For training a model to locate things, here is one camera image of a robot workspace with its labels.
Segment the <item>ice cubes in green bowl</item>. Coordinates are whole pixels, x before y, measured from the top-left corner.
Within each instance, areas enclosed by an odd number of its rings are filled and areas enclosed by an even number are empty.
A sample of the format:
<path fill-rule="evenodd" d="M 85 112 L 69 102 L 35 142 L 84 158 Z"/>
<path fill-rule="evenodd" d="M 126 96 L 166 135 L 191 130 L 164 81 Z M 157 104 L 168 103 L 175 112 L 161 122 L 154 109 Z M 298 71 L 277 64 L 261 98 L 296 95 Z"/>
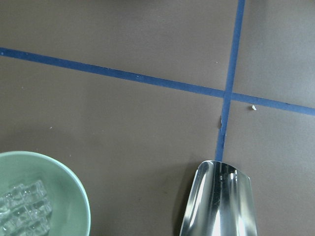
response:
<path fill-rule="evenodd" d="M 50 231 L 52 210 L 41 180 L 13 186 L 0 196 L 0 234 L 46 236 Z"/>

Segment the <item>steel ice scoop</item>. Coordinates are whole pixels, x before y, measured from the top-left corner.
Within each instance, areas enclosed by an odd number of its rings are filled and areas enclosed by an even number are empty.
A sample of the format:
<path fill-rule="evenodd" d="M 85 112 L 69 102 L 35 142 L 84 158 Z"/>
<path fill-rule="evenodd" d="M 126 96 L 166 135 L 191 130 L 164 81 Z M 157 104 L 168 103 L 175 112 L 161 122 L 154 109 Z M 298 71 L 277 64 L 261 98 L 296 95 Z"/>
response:
<path fill-rule="evenodd" d="M 179 234 L 256 236 L 250 177 L 227 163 L 203 161 L 194 175 Z"/>

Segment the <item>green bowl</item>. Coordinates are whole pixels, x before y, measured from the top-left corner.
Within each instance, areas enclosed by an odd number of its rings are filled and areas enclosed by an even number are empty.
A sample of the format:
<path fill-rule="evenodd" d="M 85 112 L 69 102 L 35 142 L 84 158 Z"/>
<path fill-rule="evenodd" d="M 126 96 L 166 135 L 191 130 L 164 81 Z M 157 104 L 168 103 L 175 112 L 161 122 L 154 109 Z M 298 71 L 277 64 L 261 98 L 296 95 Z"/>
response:
<path fill-rule="evenodd" d="M 41 180 L 52 203 L 48 236 L 88 236 L 91 211 L 86 191 L 74 172 L 61 162 L 30 151 L 0 155 L 0 195 L 18 184 Z"/>

